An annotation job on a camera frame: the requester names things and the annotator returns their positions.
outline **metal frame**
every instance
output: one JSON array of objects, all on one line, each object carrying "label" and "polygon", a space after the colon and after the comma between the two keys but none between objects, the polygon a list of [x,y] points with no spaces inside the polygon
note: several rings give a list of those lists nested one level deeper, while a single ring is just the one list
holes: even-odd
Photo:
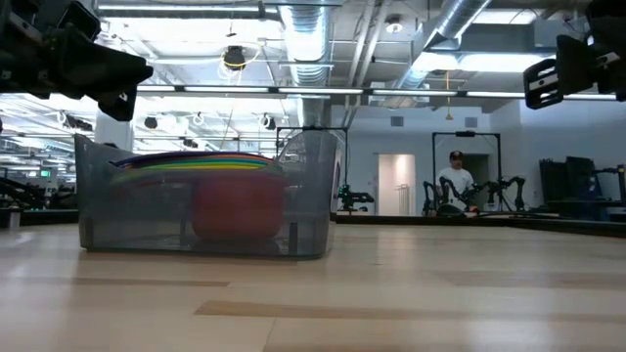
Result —
[{"label": "metal frame", "polygon": [[[460,99],[523,100],[520,92],[482,92],[437,89],[374,89],[367,87],[294,87],[294,86],[227,86],[227,85],[140,85],[139,97],[221,97],[283,99],[285,97],[377,96],[377,97],[450,97]],[[615,101],[614,94],[572,94],[572,101]]]},{"label": "metal frame", "polygon": [[436,155],[436,138],[437,136],[455,136],[459,138],[474,138],[476,136],[492,136],[496,138],[498,148],[498,180],[502,179],[502,136],[500,133],[481,133],[473,131],[459,131],[459,132],[432,132],[432,184],[437,184],[437,155]]}]

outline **light wood flooring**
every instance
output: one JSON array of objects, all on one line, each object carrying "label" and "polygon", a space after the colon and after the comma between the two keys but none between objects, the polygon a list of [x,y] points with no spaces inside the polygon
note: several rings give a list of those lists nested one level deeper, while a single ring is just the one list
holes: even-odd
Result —
[{"label": "light wood flooring", "polygon": [[626,350],[626,241],[337,226],[307,262],[87,253],[0,232],[2,352]]}]

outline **person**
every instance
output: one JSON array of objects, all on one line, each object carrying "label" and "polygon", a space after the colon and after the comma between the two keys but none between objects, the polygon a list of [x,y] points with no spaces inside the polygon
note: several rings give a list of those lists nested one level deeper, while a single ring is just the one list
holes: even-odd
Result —
[{"label": "person", "polygon": [[[466,190],[470,190],[473,185],[473,177],[471,177],[469,171],[463,168],[463,153],[460,151],[454,151],[450,153],[450,167],[446,167],[443,170],[439,171],[439,174],[437,175],[437,192],[439,192],[440,196],[443,196],[441,181],[439,181],[441,177],[452,181],[454,188],[459,194],[462,194]],[[452,190],[448,192],[448,197],[449,204],[452,204],[461,210],[464,210],[466,208],[465,203],[454,197],[454,195],[452,194]]]}]

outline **transparent plastic bin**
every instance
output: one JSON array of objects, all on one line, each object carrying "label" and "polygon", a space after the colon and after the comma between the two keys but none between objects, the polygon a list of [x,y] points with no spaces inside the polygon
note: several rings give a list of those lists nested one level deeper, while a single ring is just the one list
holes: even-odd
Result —
[{"label": "transparent plastic bin", "polygon": [[136,156],[75,136],[80,244],[89,250],[318,258],[331,248],[341,152],[305,131],[259,170],[121,169]]}]

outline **doorway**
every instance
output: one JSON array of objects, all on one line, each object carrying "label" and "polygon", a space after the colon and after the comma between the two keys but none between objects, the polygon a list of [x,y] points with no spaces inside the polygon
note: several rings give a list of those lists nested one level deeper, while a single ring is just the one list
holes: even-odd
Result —
[{"label": "doorway", "polygon": [[[488,154],[464,154],[463,168],[473,177],[473,182],[482,185],[489,180],[489,155]],[[487,192],[483,191],[476,195],[474,203],[480,210],[484,210],[489,199]]]},{"label": "doorway", "polygon": [[415,216],[415,156],[379,154],[377,215]]}]

